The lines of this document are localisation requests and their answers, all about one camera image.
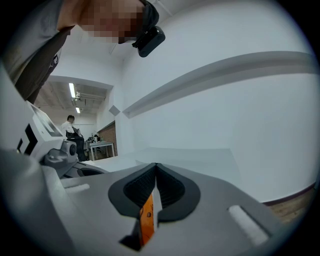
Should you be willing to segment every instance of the fluorescent ceiling light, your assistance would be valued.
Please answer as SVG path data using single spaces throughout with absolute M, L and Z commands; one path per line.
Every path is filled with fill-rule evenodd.
M 75 98 L 76 97 L 75 85 L 72 82 L 69 83 L 69 88 L 70 88 L 71 97 Z

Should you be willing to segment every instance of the desk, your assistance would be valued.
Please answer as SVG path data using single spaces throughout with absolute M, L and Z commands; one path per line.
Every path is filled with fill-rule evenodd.
M 83 149 L 89 151 L 89 148 L 90 148 L 89 145 L 90 145 L 90 143 L 91 143 L 90 141 L 87 141 L 87 140 L 86 140 L 86 141 L 83 143 Z
M 105 151 L 106 151 L 106 155 L 108 157 L 108 148 L 107 146 L 111 146 L 112 148 L 112 156 L 115 156 L 115 149 L 114 149 L 114 144 L 113 142 L 107 142 L 107 141 L 101 141 L 101 142 L 93 142 L 90 143 L 90 149 L 91 149 L 91 155 L 92 155 L 92 160 L 94 161 L 95 158 L 97 158 L 97 149 L 95 149 L 95 151 L 93 151 L 93 148 L 101 148 L 101 147 L 105 147 Z

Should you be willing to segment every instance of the person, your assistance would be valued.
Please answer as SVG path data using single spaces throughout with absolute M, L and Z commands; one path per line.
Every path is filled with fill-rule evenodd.
M 61 125 L 61 131 L 66 136 L 67 141 L 74 142 L 76 144 L 76 153 L 80 162 L 89 160 L 84 151 L 84 142 L 80 129 L 76 129 L 73 126 L 75 117 L 73 115 L 68 115 L 66 122 Z
M 80 129 L 76 129 L 73 126 L 73 123 L 75 121 L 75 117 L 73 115 L 68 115 L 66 122 L 64 122 L 61 125 L 61 131 L 62 133 L 67 137 L 83 137 Z
M 62 46 L 66 32 L 79 25 L 94 37 L 122 44 L 138 38 L 158 20 L 156 8 L 146 0 L 46 0 L 27 16 L 12 36 L 2 62 L 22 98 L 34 103 L 61 54 L 60 48 L 54 53 L 46 50 L 38 56 L 40 61 L 34 58 L 33 63 L 33 57 L 48 42 L 63 35 L 63 41 L 60 39 L 57 44 Z M 28 63 L 40 66 L 37 75 L 34 67 L 26 68 Z

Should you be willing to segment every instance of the office room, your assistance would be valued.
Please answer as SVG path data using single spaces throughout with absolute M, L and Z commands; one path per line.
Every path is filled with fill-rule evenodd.
M 32 93 L 25 73 L 42 74 L 32 58 L 18 77 L 6 55 L 1 67 L 1 121 L 21 117 L 3 126 L 4 161 L 37 170 L 59 223 L 48 229 L 63 234 L 49 240 L 26 215 L 26 237 L 54 255 L 298 249 L 291 235 L 303 236 L 319 188 L 320 77 L 291 13 L 271 0 L 92 0 L 81 10 L 78 1 L 34 12 L 60 10 L 59 32 L 42 46 L 54 58 Z M 68 9 L 81 13 L 77 22 Z M 102 25 L 111 14 L 124 20 L 108 26 L 116 33 Z M 17 177 L 2 178 L 16 184 L 8 195 L 28 195 Z

